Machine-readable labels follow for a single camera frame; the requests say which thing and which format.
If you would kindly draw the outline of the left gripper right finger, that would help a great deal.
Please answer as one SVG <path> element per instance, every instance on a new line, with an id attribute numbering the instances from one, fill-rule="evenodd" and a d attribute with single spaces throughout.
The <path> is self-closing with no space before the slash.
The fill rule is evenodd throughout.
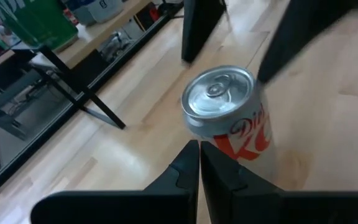
<path id="1" fill-rule="evenodd" d="M 206 141 L 200 163 L 212 223 L 358 224 L 358 191 L 282 190 Z"/>

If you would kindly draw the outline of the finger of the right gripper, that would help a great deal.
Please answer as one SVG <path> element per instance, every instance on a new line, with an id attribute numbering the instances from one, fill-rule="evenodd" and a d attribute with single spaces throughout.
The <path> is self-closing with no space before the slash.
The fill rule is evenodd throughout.
<path id="1" fill-rule="evenodd" d="M 184 0 L 181 59 L 194 62 L 222 15 L 225 0 Z"/>
<path id="2" fill-rule="evenodd" d="M 355 9 L 358 0 L 291 0 L 260 64 L 258 81 L 268 83 L 315 37 Z"/>

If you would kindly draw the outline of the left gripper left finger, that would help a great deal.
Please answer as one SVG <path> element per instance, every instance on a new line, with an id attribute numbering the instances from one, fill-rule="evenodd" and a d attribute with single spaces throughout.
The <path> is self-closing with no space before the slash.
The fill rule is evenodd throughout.
<path id="1" fill-rule="evenodd" d="M 31 223 L 196 223 L 200 146 L 189 141 L 143 190 L 81 190 L 37 202 Z"/>

